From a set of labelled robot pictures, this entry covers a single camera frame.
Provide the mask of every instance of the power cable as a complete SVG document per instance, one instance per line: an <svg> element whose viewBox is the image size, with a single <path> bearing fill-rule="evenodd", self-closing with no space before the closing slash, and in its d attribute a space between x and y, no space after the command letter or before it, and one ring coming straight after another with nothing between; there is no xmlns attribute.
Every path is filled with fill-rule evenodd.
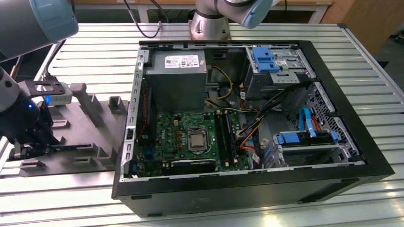
<svg viewBox="0 0 404 227"><path fill-rule="evenodd" d="M157 24L157 25L159 25L159 28L157 28L157 31L156 31L155 35L153 35L153 36L148 36L148 35L143 32L143 30L141 30L141 28L140 28L140 26L139 26L139 24L137 24L137 20L136 20L136 18L135 18L135 15L133 15L133 13L132 13L132 9L131 9L131 7L129 7L129 4L128 4L127 0L124 0L124 3L125 3L125 5L127 5L127 8L128 8L128 12L129 12L132 21L133 21L133 23L136 24L136 27L137 27L137 29L139 29L141 35L143 35L145 38L153 39L153 38L157 36L157 34L159 34L160 30L161 30L161 21L159 21L159 24Z"/></svg>

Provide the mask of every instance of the wooden cabinet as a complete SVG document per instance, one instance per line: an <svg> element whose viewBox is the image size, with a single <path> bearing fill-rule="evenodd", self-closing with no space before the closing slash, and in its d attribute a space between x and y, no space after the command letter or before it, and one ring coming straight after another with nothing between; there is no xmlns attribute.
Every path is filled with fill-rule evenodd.
<svg viewBox="0 0 404 227"><path fill-rule="evenodd" d="M321 23L344 23L371 53L404 22L404 0L335 0Z"/></svg>

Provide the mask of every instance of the blue plastic clip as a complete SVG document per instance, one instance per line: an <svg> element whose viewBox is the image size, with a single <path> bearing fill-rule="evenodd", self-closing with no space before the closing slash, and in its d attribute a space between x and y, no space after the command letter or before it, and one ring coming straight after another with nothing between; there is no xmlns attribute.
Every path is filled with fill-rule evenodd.
<svg viewBox="0 0 404 227"><path fill-rule="evenodd" d="M316 137L316 132L313 130L313 124L311 122L311 114L309 114L309 109L307 107L303 107L300 110L300 114L299 114L299 128L303 131L304 130L304 120L303 120L303 116L305 117L305 125L308 127L308 131L309 131L309 136L311 137Z"/></svg>
<svg viewBox="0 0 404 227"><path fill-rule="evenodd" d="M339 141L339 134L336 133L336 131L331 131L331 138L333 139L333 142L336 143Z"/></svg>
<svg viewBox="0 0 404 227"><path fill-rule="evenodd" d="M267 158L268 154L271 152L271 146L268 146L267 150L265 150L265 153L264 153L264 158Z"/></svg>
<svg viewBox="0 0 404 227"><path fill-rule="evenodd" d="M276 136L276 138L277 138L277 144L284 144L285 143L283 135Z"/></svg>
<svg viewBox="0 0 404 227"><path fill-rule="evenodd" d="M252 56L257 63L259 72L279 72L280 68L275 62L275 56L268 47L253 47Z"/></svg>
<svg viewBox="0 0 404 227"><path fill-rule="evenodd" d="M285 143L300 143L297 133L288 132L288 133L283 133L281 135L285 140Z"/></svg>

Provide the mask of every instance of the yellow wire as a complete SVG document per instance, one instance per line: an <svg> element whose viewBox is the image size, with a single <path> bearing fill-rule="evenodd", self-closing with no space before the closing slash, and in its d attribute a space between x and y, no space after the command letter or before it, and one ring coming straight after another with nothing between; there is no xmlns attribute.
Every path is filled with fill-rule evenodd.
<svg viewBox="0 0 404 227"><path fill-rule="evenodd" d="M224 96L217 97L217 98L207 98L205 99L205 100L215 101L215 100L224 99L225 97L228 97L232 94L232 92L233 92L233 82L232 82L232 79L229 78L229 76L227 75L227 73L217 66L212 66L212 68L217 69L223 73L223 75L225 76L225 78L228 79L228 82L229 82L229 91Z"/></svg>

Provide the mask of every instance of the metal table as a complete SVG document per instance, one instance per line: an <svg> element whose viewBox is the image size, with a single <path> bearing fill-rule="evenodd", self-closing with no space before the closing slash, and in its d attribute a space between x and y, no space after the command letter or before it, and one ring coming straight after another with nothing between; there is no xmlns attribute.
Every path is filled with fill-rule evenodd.
<svg viewBox="0 0 404 227"><path fill-rule="evenodd" d="M153 33L156 26L143 24ZM5 163L0 179L0 226L403 226L404 95L348 29L336 25L232 25L233 40L311 40L348 96L396 174L325 202L247 210L139 218L111 199L112 172L13 177L19 162ZM160 39L188 40L187 24L164 26ZM99 100L131 97L137 43L132 24L81 24L68 39L51 73L65 83L84 82ZM0 142L0 169L11 146Z"/></svg>

